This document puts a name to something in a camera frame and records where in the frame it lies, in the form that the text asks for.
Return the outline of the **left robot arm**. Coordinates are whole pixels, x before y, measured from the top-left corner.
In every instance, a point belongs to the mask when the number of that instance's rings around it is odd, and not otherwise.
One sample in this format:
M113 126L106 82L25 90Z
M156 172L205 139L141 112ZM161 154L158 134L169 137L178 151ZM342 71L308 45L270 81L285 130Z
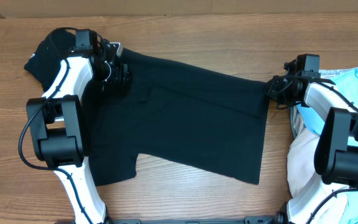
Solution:
M37 159L44 170L60 179L75 213L74 223L112 223L94 183L89 155L90 135L81 107L87 84L94 80L102 91L124 93L131 83L128 66L121 63L123 47L89 29L75 30L75 44L58 51L60 71L40 98L26 104L28 120L21 132L18 151L30 132Z

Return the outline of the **white pink garment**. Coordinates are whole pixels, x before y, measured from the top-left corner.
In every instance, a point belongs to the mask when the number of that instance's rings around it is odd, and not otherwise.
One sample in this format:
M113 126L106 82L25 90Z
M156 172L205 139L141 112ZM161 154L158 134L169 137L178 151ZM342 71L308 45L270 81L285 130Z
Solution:
M291 109L291 125L294 140L287 155L287 181L291 196L299 198L315 173L314 153L324 121L313 109L294 106ZM347 203L347 195L332 198L312 222L340 223Z

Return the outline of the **cardboard back wall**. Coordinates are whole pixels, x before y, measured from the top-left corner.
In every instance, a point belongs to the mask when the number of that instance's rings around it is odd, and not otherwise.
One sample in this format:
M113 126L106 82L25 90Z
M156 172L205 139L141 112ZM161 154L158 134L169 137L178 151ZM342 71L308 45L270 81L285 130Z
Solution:
M358 12L358 0L0 0L0 18Z

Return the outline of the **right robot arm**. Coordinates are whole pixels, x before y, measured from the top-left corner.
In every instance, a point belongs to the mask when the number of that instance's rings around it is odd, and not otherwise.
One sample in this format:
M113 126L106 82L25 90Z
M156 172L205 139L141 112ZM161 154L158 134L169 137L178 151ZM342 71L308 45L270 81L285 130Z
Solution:
M285 203L273 223L311 223L332 198L358 192L358 108L321 78L319 55L303 54L284 64L265 94L277 109L296 105L312 108L324 121L314 151L314 172L300 193Z

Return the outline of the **black t-shirt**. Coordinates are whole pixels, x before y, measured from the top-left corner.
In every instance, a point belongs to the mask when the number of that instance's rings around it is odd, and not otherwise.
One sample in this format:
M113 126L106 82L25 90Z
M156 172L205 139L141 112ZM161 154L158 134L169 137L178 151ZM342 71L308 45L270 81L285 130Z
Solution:
M131 179L139 154L258 184L269 101L264 84L124 50L132 82L90 81L82 103L97 186Z

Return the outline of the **folded black garment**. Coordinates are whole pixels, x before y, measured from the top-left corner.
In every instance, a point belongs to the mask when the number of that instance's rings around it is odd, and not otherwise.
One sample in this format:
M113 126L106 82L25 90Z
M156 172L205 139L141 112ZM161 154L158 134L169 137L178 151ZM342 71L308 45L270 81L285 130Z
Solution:
M47 91L60 71L62 56L75 44L75 35L65 30L58 30L48 35L37 47L33 56L24 65L36 80Z

